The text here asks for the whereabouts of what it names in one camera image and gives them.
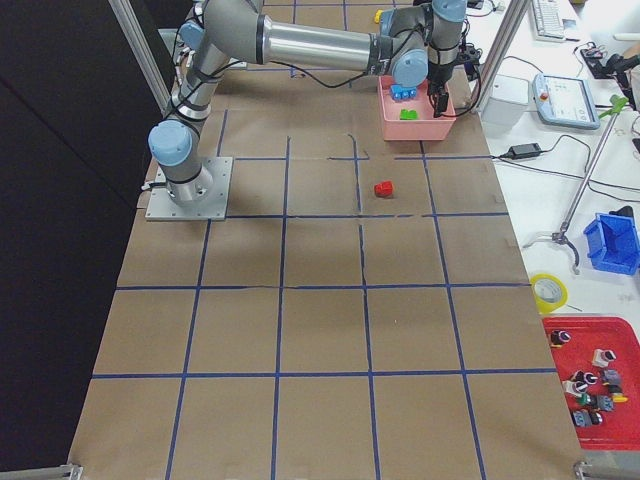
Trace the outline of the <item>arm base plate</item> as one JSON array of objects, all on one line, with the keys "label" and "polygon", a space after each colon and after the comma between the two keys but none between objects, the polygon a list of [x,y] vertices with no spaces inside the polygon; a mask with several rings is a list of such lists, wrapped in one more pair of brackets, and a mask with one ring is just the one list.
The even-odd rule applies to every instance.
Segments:
[{"label": "arm base plate", "polygon": [[233,157],[201,157],[198,177],[189,183],[171,183],[161,167],[146,208],[148,221],[224,221],[227,214]]}]

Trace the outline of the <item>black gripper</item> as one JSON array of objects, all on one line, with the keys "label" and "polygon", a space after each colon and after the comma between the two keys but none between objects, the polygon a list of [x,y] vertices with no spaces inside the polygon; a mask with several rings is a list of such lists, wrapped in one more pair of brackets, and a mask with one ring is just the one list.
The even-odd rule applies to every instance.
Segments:
[{"label": "black gripper", "polygon": [[428,94],[434,95],[434,117],[446,114],[449,104],[449,94],[444,91],[446,83],[452,77],[457,59],[457,49],[428,49]]}]

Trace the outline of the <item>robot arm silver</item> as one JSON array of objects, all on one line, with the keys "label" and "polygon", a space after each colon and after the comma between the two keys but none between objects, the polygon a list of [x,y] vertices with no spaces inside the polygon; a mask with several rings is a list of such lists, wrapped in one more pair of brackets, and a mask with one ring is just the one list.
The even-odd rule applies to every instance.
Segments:
[{"label": "robot arm silver", "polygon": [[446,111],[446,84],[465,52],[464,1],[416,1],[381,13],[376,33],[326,29],[272,20],[260,1],[204,1],[177,31],[192,57],[174,88],[148,145],[164,174],[163,197],[172,207],[199,208],[222,201],[228,181],[197,150],[211,98],[224,72],[238,62],[304,64],[389,75],[403,88],[427,83],[434,114]]}]

